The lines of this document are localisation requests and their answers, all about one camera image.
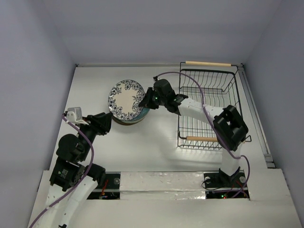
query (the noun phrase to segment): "stack of plates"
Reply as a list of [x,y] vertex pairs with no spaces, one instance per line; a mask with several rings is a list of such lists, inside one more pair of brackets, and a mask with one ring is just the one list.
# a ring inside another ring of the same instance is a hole
[[124,80],[117,83],[108,98],[113,120],[122,125],[132,125],[143,120],[149,112],[148,108],[138,107],[144,96],[145,91],[138,82]]

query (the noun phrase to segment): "gray wall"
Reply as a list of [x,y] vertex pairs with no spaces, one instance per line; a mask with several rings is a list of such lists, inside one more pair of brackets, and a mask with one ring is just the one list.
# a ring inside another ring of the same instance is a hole
[[39,0],[0,1],[0,227],[27,226],[75,65]]
[[77,63],[245,61],[280,0],[43,0]]
[[246,62],[271,154],[304,225],[304,1],[284,0]]

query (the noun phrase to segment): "dish rack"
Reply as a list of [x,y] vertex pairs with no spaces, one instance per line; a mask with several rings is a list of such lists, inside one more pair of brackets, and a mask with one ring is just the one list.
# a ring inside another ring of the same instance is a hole
[[[204,92],[204,101],[207,105],[227,107],[233,105],[243,116],[240,103],[236,73],[220,70],[205,70],[194,68],[182,68],[180,72],[193,77]],[[193,100],[201,102],[201,94],[197,85],[188,77],[180,75],[179,93],[187,95]],[[187,137],[207,137],[208,141],[187,140]],[[178,146],[188,149],[221,150],[221,145],[216,140],[216,135],[211,126],[202,121],[187,116],[178,118]]]

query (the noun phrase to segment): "white table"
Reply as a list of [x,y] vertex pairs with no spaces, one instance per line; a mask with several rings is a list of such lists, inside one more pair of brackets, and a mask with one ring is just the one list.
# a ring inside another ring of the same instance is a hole
[[[235,68],[221,70],[235,71]],[[108,112],[107,97],[117,82],[133,79],[147,89],[153,85],[152,77],[165,71],[179,71],[179,67],[77,67],[66,109],[80,106],[84,116]],[[178,89],[178,75],[165,78],[173,89]],[[249,158],[251,165],[248,182],[251,201],[172,200],[157,199],[157,196],[151,200],[140,195],[125,200],[87,200],[74,227],[300,228],[281,170],[266,167],[239,75],[237,83],[243,118],[252,136],[252,142],[245,143],[241,152]],[[58,140],[67,133],[76,132],[62,123]],[[56,162],[58,140],[50,170]],[[93,146],[94,163],[105,167],[107,171],[211,171],[217,170],[221,162],[221,152],[177,147],[177,116],[163,107],[151,110],[142,122],[132,126],[112,122],[110,133],[97,136]],[[241,161],[240,164],[247,172],[246,163]],[[50,173],[44,172],[31,221],[44,207]]]

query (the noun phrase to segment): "rack handle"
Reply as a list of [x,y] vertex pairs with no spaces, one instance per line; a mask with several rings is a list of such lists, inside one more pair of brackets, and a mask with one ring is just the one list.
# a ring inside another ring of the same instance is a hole
[[208,62],[197,62],[197,61],[186,61],[186,64],[190,65],[200,65],[200,66],[210,66],[210,67],[230,67],[230,63],[208,63]]
[[197,136],[187,136],[186,140],[189,141],[201,141],[201,142],[217,142],[216,137],[197,137]]

